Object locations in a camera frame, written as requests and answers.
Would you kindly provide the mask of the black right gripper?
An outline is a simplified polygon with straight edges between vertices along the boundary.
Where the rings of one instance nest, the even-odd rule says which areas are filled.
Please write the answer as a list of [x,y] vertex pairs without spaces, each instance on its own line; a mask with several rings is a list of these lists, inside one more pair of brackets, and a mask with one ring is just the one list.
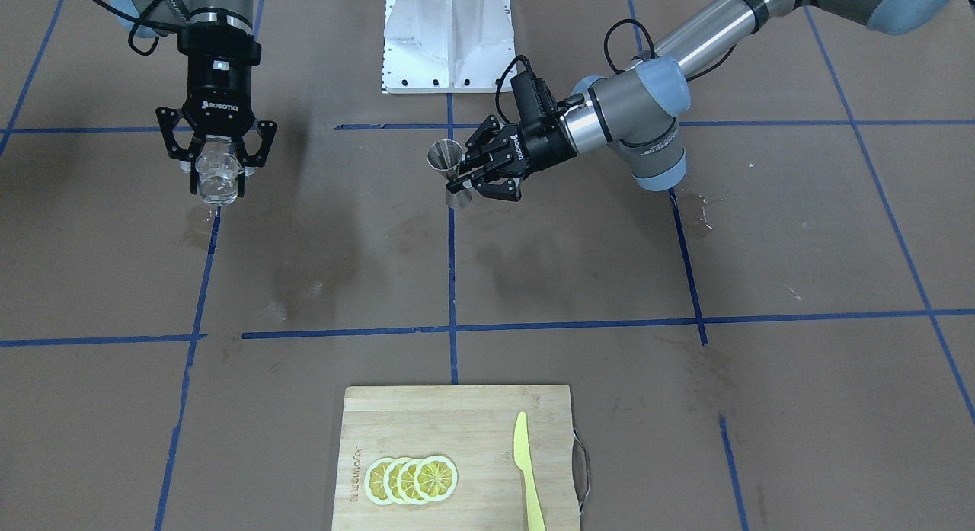
[[[261,60],[261,45],[240,29],[182,29],[180,53],[187,56],[186,101],[180,110],[157,107],[155,115],[168,156],[190,167],[190,192],[199,195],[200,174],[196,163],[207,136],[233,138],[234,156],[240,164],[237,198],[246,194],[248,168],[262,168],[278,131],[278,122],[258,120],[251,108],[251,69]],[[193,135],[181,148],[174,129],[185,120]],[[244,136],[255,122],[261,139],[248,154]]]

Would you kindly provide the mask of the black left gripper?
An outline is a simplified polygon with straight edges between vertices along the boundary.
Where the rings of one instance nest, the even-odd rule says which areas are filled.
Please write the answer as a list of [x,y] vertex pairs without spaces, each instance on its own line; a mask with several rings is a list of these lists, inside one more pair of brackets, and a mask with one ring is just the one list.
[[[445,173],[448,181],[445,202],[470,204],[475,192],[488,199],[520,201],[520,179],[576,156],[578,152],[560,118],[539,118],[511,125],[488,115],[467,139],[457,172]],[[505,174],[508,179],[488,183],[483,174]]]

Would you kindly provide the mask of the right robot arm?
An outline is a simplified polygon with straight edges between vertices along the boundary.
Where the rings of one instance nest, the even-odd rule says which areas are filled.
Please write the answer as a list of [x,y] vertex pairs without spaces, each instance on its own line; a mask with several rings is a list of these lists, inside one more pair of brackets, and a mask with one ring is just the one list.
[[175,35],[187,59],[181,107],[155,115],[171,159],[205,204],[243,197],[246,180],[264,167],[278,125],[251,107],[253,68],[261,62],[254,35],[254,0],[92,0],[129,31],[131,40]]

